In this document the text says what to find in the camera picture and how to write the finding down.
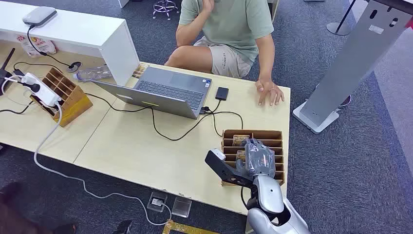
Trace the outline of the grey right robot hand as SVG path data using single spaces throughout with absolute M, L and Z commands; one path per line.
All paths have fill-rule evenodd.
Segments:
M 244 176 L 275 176 L 275 152 L 261 141 L 251 138 L 242 141 L 245 160 L 236 160 L 236 170 Z

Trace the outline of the person's left hand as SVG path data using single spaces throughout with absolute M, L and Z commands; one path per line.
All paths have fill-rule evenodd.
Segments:
M 270 106 L 278 105 L 281 101 L 285 101 L 283 91 L 273 81 L 259 79 L 255 82 L 255 86 L 259 94 L 259 106 L 264 104 L 267 97 L 269 97 Z

